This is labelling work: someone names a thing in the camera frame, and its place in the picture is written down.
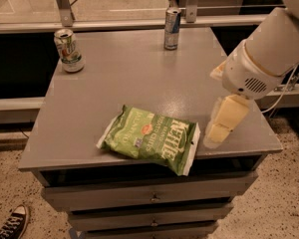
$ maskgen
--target metal post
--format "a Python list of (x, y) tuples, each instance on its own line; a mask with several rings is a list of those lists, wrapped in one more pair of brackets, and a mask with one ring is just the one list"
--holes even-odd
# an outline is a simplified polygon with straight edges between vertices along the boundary
[(72, 27), (75, 20), (69, 0), (57, 0), (61, 22), (64, 27)]
[(186, 22), (193, 23), (197, 17), (198, 0), (186, 0)]

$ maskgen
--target drawer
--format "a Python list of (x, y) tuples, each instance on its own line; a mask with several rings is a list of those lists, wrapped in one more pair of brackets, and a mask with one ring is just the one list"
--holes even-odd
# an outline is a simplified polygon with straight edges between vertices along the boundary
[(256, 179), (256, 172), (174, 177), (50, 187), (43, 197), (60, 211), (77, 211), (120, 206), (179, 202), (231, 197), (242, 194)]
[(77, 231), (106, 230), (129, 227), (158, 227), (173, 223), (216, 221), (232, 209), (231, 203), (203, 201), (147, 205), (139, 208), (114, 208), (93, 213), (69, 214), (69, 223)]
[(166, 225), (153, 228), (117, 229), (86, 233), (86, 238), (95, 239), (170, 239), (188, 236), (206, 236), (217, 227), (216, 222)]

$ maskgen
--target can label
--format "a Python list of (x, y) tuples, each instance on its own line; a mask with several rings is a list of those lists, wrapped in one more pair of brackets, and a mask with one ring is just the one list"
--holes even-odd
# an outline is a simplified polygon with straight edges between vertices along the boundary
[(168, 50), (175, 50), (178, 46), (180, 13), (181, 10), (175, 7), (166, 10), (164, 47)]
[(85, 62), (73, 31), (70, 29), (61, 29), (57, 31), (54, 36), (54, 42), (58, 49), (62, 68), (70, 73), (82, 70)]

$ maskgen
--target gray tabletop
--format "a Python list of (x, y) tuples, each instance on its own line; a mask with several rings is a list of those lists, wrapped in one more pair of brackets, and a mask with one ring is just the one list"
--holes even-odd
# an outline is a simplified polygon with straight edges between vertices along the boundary
[(197, 121), (201, 137), (196, 158), (282, 149), (256, 104), (221, 147), (203, 146), (214, 102), (229, 95), (221, 82), (209, 76), (226, 58), (209, 28), (180, 29), (175, 51), (163, 48), (163, 30), (81, 33), (77, 37), (86, 67), (67, 74), (58, 65), (22, 154), (21, 170), (145, 162), (95, 146), (123, 105)]

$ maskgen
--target black sneaker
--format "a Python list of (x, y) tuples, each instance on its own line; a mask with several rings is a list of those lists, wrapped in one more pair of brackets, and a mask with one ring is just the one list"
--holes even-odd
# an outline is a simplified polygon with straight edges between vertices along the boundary
[(1, 239), (20, 239), (29, 222), (29, 210), (19, 205), (0, 229)]

